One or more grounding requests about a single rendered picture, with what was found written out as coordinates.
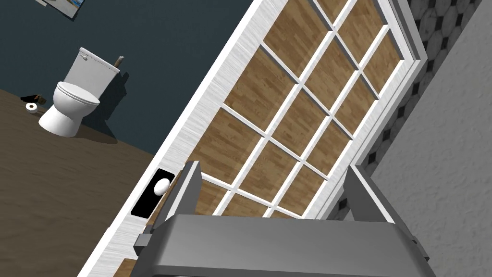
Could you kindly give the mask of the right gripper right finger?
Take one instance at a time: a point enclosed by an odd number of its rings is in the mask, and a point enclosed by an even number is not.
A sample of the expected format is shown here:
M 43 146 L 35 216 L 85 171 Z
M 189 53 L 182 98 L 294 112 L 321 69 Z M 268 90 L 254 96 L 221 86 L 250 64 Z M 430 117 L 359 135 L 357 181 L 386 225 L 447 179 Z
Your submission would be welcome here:
M 411 235 L 408 226 L 360 165 L 347 168 L 343 187 L 354 220 L 392 223 L 405 235 Z

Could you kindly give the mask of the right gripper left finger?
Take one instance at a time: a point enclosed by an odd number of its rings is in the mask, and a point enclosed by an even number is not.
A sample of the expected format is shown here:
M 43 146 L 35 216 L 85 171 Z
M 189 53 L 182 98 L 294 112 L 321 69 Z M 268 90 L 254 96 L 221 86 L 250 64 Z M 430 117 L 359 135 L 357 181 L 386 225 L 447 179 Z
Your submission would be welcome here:
M 176 214 L 195 214 L 201 186 L 200 162 L 188 161 L 163 207 L 153 221 L 153 229 L 157 229 L 167 219 Z

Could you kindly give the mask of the white door knob on black plate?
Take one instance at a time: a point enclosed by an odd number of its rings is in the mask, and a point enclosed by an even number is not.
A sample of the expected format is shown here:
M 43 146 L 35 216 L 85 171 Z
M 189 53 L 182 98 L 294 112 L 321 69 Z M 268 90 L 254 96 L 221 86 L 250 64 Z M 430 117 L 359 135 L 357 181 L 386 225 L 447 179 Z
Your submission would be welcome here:
M 145 187 L 130 214 L 141 218 L 149 218 L 162 196 L 169 190 L 174 177 L 174 174 L 159 168 Z

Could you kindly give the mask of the white panelled wooden door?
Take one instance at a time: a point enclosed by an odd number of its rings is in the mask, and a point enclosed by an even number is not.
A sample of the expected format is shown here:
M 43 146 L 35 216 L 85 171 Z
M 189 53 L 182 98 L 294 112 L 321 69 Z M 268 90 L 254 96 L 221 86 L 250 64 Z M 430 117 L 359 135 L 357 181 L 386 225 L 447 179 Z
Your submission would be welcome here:
M 212 215 L 326 218 L 427 59 L 411 0 L 253 0 L 77 277 L 135 259 L 159 170 L 200 161 Z

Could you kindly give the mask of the black and brown floor object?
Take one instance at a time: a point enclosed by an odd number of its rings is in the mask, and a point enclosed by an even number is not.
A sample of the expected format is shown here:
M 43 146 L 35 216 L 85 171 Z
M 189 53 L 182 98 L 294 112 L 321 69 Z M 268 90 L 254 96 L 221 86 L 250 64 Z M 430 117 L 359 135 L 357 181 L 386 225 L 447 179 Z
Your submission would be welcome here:
M 20 100 L 26 103 L 38 103 L 39 105 L 44 105 L 46 103 L 46 99 L 39 94 L 20 97 Z

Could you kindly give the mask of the framed wall picture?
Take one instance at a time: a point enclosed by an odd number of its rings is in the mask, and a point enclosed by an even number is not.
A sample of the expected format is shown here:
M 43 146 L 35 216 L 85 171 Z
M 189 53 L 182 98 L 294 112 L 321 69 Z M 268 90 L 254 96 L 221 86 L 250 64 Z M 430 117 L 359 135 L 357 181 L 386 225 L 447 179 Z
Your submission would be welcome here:
M 43 6 L 51 6 L 70 20 L 74 20 L 85 0 L 35 0 Z

